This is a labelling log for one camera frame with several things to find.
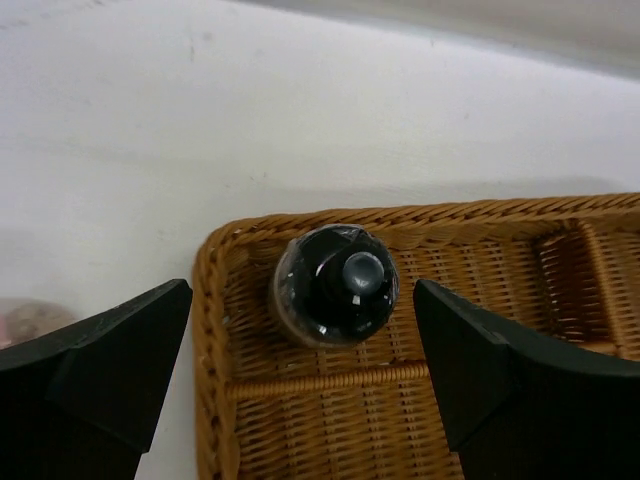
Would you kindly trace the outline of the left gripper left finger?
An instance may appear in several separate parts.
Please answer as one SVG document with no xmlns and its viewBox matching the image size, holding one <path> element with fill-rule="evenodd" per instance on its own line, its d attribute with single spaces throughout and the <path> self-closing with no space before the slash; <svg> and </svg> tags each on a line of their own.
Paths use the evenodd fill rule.
<svg viewBox="0 0 640 480">
<path fill-rule="evenodd" d="M 172 279 L 1 352 L 4 479 L 132 479 L 152 445 L 192 290 Z"/>
</svg>

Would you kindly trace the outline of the brown wicker divided basket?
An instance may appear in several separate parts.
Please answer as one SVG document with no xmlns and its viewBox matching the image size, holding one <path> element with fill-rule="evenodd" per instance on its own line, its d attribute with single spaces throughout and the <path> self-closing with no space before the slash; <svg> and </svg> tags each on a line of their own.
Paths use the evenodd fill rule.
<svg viewBox="0 0 640 480">
<path fill-rule="evenodd" d="M 298 345 L 270 304 L 285 249 L 355 225 L 398 300 L 356 346 Z M 193 267 L 202 479 L 635 479 L 635 193 L 237 220 Z"/>
</svg>

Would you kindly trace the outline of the black-cap spice bottle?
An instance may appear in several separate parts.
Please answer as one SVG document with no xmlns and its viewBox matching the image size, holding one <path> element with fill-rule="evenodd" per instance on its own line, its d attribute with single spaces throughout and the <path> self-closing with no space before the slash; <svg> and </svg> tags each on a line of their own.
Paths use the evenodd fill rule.
<svg viewBox="0 0 640 480">
<path fill-rule="evenodd" d="M 285 335 L 312 349 L 350 348 L 389 321 L 399 297 L 393 256 L 359 225 L 329 224 L 291 240 L 269 285 Z"/>
</svg>

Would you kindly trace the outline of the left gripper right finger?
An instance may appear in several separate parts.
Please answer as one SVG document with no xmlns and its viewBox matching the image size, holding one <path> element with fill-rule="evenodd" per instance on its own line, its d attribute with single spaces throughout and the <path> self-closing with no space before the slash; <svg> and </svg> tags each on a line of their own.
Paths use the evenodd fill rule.
<svg viewBox="0 0 640 480">
<path fill-rule="evenodd" d="M 635 479 L 639 365 L 540 334 L 431 280 L 416 321 L 468 479 Z"/>
</svg>

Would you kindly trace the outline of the pink-cap spice bottle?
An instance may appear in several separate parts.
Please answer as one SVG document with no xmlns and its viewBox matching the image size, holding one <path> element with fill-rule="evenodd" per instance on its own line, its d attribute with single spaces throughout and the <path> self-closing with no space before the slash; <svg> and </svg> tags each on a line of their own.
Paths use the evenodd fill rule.
<svg viewBox="0 0 640 480">
<path fill-rule="evenodd" d="M 1 298 L 1 349 L 6 349 L 53 331 L 77 320 L 66 307 L 44 300 Z"/>
</svg>

